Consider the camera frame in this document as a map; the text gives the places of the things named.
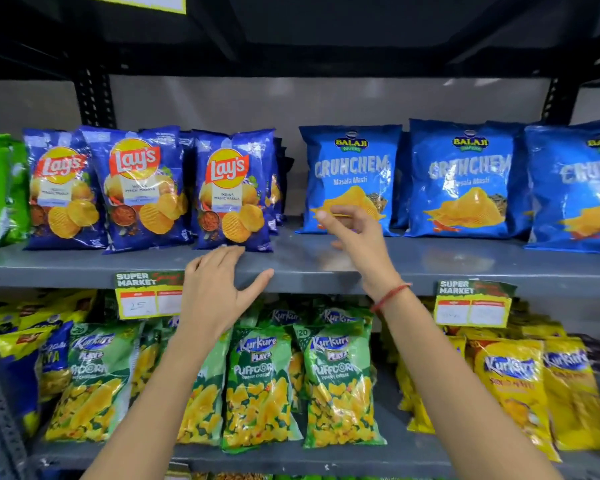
yellow-bordered price tag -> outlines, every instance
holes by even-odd
[[[109,3],[119,3],[122,5],[139,6],[150,8],[152,10],[170,11],[173,13],[182,13],[186,15],[186,0],[100,0]]]
[[[442,280],[436,294],[436,323],[504,328],[516,288],[497,281]]]
[[[114,279],[120,319],[180,314],[184,271],[133,271]]]

